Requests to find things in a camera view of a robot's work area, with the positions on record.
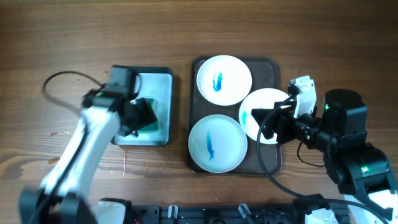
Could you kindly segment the green yellow sponge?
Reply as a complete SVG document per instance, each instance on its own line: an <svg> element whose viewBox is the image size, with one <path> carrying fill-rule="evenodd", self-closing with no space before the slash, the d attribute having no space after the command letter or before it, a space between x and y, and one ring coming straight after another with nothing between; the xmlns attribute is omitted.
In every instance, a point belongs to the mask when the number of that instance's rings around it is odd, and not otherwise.
<svg viewBox="0 0 398 224"><path fill-rule="evenodd" d="M157 100L155 100L153 98L146 98L146 102L150 105L150 107L152 108L153 112L155 113L156 110L157 110L157 105L158 105ZM154 132L158 131L159 128L160 128L160 124L159 124L159 121L157 120L156 122L148 124L147 126L145 126L145 127L141 128L140 130L138 130L138 133L139 134L154 133Z"/></svg>

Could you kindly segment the grey-white plate bottom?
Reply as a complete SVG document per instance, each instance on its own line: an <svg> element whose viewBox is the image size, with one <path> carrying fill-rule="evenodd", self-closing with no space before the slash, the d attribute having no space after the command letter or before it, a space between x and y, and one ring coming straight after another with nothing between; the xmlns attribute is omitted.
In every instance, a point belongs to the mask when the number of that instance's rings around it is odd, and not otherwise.
<svg viewBox="0 0 398 224"><path fill-rule="evenodd" d="M188 150L196 165L219 174L240 165L248 150L248 140L233 118L213 114L195 123L188 137Z"/></svg>

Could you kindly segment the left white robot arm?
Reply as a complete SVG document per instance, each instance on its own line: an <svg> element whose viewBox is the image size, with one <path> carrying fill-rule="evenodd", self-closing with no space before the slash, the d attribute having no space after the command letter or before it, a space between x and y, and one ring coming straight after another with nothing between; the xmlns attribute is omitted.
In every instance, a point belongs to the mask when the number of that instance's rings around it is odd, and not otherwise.
<svg viewBox="0 0 398 224"><path fill-rule="evenodd" d="M58 164L37 190L24 189L19 199L22 223L129 223L131 202L106 198L87 203L95 171L117 135L137 134L156 121L150 104L132 93L91 90L81 117Z"/></svg>

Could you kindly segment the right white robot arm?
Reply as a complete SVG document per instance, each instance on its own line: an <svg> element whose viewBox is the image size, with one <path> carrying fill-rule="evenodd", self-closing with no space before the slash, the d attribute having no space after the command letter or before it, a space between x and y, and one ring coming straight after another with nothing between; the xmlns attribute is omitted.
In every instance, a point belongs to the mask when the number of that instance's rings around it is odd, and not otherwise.
<svg viewBox="0 0 398 224"><path fill-rule="evenodd" d="M279 144L297 139L322 152L328 176L345 197L342 202L362 209L353 213L358 222L395 223L397 182L387 156L366 140L368 109L361 95L328 91L321 118L315 116L315 91L291 88L289 95L272 109L252 109L258 138L276 137Z"/></svg>

